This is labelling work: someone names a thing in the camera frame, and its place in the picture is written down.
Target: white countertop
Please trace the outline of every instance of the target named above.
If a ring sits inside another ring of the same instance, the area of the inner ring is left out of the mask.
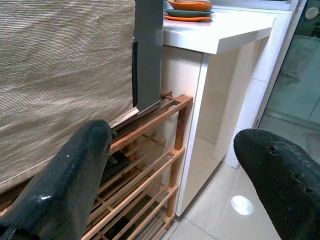
[[[212,22],[164,20],[163,45],[220,54],[269,37],[274,17],[265,13],[213,13]]]

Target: orange plate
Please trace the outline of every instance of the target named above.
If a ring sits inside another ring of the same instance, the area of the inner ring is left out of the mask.
[[[168,3],[170,3],[170,5],[175,10],[201,11],[201,12],[208,11],[212,6],[212,3],[204,3],[201,1],[195,1],[195,2],[168,1]]]
[[[184,21],[184,22],[210,22],[209,16],[198,16],[198,17],[177,17],[177,16],[164,16],[168,20]]]

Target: stacked plates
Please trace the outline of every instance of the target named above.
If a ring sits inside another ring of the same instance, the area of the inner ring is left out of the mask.
[[[210,22],[210,11],[212,3],[210,1],[193,1],[179,0],[169,1],[174,9],[165,9],[167,15],[164,17],[168,20],[185,21],[185,22]]]

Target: beige curtain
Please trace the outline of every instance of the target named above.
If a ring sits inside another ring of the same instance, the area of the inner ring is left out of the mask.
[[[134,0],[0,4],[0,193],[40,171],[87,120],[132,99]]]

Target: green plate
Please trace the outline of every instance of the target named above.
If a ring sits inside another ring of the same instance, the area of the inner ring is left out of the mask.
[[[165,9],[164,10],[170,17],[180,17],[180,18],[197,18],[197,17],[209,17],[213,11],[186,11],[186,10],[174,10]]]

